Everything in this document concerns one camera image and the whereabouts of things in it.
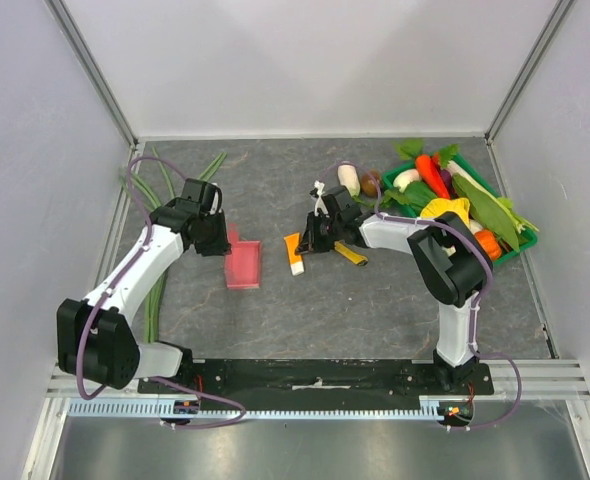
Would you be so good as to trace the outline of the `pink express box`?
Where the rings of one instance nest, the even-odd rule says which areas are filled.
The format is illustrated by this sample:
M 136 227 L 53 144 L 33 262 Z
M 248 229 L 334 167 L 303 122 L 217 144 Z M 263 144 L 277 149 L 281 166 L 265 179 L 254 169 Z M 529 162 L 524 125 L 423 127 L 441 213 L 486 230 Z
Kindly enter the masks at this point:
M 235 224 L 227 228 L 231 251 L 224 259 L 224 275 L 228 289 L 247 290 L 260 287 L 261 242 L 243 240 Z

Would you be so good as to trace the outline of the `yellow utility knife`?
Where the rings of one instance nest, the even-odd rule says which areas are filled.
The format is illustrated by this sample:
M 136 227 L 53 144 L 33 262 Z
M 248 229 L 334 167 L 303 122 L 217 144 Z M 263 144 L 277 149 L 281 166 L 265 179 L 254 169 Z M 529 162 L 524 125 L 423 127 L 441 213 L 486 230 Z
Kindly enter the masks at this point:
M 356 266 L 365 266 L 368 264 L 368 258 L 366 256 L 353 251 L 341 242 L 334 244 L 334 250 Z

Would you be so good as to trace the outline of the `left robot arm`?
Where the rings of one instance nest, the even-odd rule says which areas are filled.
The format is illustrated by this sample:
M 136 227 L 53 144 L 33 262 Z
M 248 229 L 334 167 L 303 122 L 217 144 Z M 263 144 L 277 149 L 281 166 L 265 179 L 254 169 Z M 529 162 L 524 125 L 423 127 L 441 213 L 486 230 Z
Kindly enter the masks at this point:
M 204 257 L 230 253 L 223 194 L 212 183 L 187 179 L 180 196 L 145 215 L 145 226 L 113 272 L 81 300 L 66 299 L 56 312 L 59 368 L 84 384 L 123 389 L 134 379 L 159 377 L 173 393 L 194 382 L 185 349 L 140 343 L 131 325 L 145 297 L 186 251 Z

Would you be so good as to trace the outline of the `orange white tube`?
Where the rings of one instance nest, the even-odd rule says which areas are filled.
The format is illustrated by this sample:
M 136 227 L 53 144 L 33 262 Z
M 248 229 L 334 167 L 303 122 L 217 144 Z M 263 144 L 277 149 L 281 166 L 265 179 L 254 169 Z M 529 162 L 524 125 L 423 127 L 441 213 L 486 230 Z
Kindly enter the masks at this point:
M 293 233 L 284 237 L 289 267 L 293 276 L 298 276 L 305 272 L 303 258 L 297 252 L 300 240 L 300 233 Z

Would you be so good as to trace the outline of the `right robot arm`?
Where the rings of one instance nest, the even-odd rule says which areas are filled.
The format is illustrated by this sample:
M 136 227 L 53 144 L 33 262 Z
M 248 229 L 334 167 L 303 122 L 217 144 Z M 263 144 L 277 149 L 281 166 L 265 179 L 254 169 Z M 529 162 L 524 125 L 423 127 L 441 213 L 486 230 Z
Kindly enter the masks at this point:
M 450 211 L 429 220 L 363 212 L 344 186 L 326 190 L 317 181 L 311 196 L 315 207 L 292 251 L 297 255 L 326 253 L 342 241 L 411 255 L 438 302 L 434 384 L 444 393 L 458 392 L 478 362 L 474 320 L 479 295 L 493 271 L 491 259 L 474 234 Z

